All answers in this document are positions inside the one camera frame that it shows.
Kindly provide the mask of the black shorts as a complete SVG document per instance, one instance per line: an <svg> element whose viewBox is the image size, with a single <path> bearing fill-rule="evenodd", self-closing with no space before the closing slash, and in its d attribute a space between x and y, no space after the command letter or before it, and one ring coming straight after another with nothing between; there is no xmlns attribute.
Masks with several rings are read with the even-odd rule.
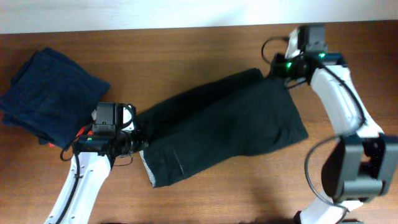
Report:
<svg viewBox="0 0 398 224"><path fill-rule="evenodd" d="M231 157L267 154L308 138L283 81L257 68L175 95L140 113L137 122L154 188Z"/></svg>

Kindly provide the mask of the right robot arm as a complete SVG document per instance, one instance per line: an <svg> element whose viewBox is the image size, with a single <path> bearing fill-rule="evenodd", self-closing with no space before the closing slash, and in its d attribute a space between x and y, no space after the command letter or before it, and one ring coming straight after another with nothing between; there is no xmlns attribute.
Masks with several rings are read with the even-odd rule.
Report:
<svg viewBox="0 0 398 224"><path fill-rule="evenodd" d="M397 136L386 135L372 119L351 80L341 53L329 52L321 24L299 26L289 36L286 53L275 54L270 76L297 85L308 83L323 103L338 144L321 171L322 191L310 180L308 165L315 148L305 158L307 184L314 201L294 216L294 223L348 223L345 216L376 197L388 193L397 167Z"/></svg>

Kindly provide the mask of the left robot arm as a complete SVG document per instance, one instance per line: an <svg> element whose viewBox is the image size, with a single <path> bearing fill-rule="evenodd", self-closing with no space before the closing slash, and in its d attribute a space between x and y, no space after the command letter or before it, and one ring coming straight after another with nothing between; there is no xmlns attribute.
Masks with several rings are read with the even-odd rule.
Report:
<svg viewBox="0 0 398 224"><path fill-rule="evenodd" d="M116 159L131 158L145 143L133 105L99 103L94 123L70 144L69 173L45 223L87 223Z"/></svg>

